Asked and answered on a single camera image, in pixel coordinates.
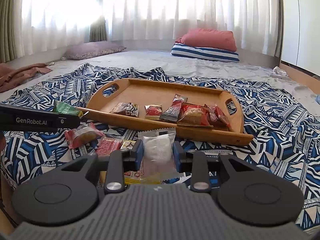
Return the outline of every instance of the purple floral pillow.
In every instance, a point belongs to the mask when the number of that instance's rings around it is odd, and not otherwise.
[[[110,41],[97,41],[69,46],[61,59],[88,59],[111,53],[121,52],[125,47]]]

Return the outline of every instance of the white cabinet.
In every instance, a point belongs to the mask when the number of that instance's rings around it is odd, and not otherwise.
[[[320,0],[283,0],[281,60],[320,75]]]
[[[297,66],[320,75],[320,0],[299,0],[300,41]]]
[[[281,60],[297,65],[299,49],[299,3],[298,0],[283,0],[284,28]]]

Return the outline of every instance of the white sheer curtain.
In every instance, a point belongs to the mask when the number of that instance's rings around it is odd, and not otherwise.
[[[238,48],[275,55],[279,0],[104,0],[110,40],[175,39],[188,29],[233,31]]]
[[[88,40],[101,14],[96,0],[15,0],[14,7],[19,57]]]

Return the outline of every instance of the white snack packet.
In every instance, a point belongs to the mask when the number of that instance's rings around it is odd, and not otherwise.
[[[154,182],[178,178],[183,174],[177,172],[172,145],[176,136],[175,128],[165,128],[138,133],[143,141],[144,175],[142,182]]]

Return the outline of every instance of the white bed sheet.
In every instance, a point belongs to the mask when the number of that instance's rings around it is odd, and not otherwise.
[[[243,65],[241,63],[223,63],[202,59],[173,57],[170,52],[162,51],[124,51],[86,60],[64,60],[56,62],[49,68],[52,71],[35,78],[15,89],[0,94],[0,102],[6,100],[16,89],[24,89],[50,77],[69,73],[84,63],[97,66],[129,68],[147,71],[161,67],[168,75],[237,78],[249,81],[269,83],[273,88],[285,89],[291,93],[311,114],[320,115],[320,105],[315,102],[316,94],[308,87],[292,80],[282,80],[270,77],[272,69],[267,67]]]

